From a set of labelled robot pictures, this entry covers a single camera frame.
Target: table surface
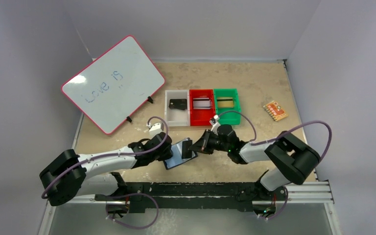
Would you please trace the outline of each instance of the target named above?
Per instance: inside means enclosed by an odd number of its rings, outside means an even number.
[[[91,120],[83,118],[77,138],[76,153],[92,154],[121,148],[143,138],[149,138],[146,127],[151,116],[164,117],[165,90],[236,88],[242,108],[256,127],[258,140],[277,136],[281,131],[301,124],[288,77],[282,63],[155,63],[165,77],[164,86],[152,96],[154,103],[142,105],[131,116],[132,123],[125,122],[113,134],[104,134]],[[289,113],[275,122],[263,109],[263,105],[276,100]],[[171,127],[169,135],[173,143],[186,137],[197,141],[206,127]],[[250,124],[242,119],[234,126],[237,136],[248,141],[253,138]],[[294,135],[304,139],[303,130]],[[271,161],[247,165],[233,163],[224,152],[213,155],[199,154],[196,159],[166,170],[163,162],[155,161],[148,166],[132,170],[118,170],[127,182],[253,182],[268,168]],[[315,181],[311,174],[306,181]]]

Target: whiteboard stand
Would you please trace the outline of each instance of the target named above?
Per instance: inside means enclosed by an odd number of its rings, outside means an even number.
[[[105,134],[113,133],[165,83],[133,36],[72,77],[61,91]]]

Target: gray wall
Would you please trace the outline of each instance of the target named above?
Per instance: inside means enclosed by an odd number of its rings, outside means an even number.
[[[318,175],[330,179],[344,234],[376,234],[376,1],[321,1],[287,65],[302,121],[333,129]],[[316,149],[322,128],[305,129]]]
[[[320,0],[64,0],[93,58],[132,34],[153,59],[275,60]]]
[[[79,118],[60,87],[90,61],[60,0],[0,0],[0,234],[38,232],[38,174]]]

